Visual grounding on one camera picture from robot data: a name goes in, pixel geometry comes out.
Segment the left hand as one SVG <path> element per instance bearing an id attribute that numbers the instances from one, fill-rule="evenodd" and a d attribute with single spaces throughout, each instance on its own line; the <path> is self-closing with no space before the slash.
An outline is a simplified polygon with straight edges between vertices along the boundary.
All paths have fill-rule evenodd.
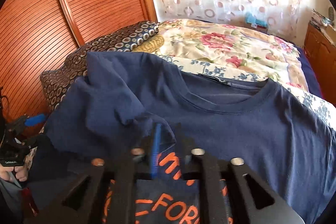
<path id="1" fill-rule="evenodd" d="M 28 169 L 26 165 L 23 166 L 2 166 L 0 165 L 0 177 L 2 180 L 14 182 L 14 177 L 20 182 L 28 179 Z"/>

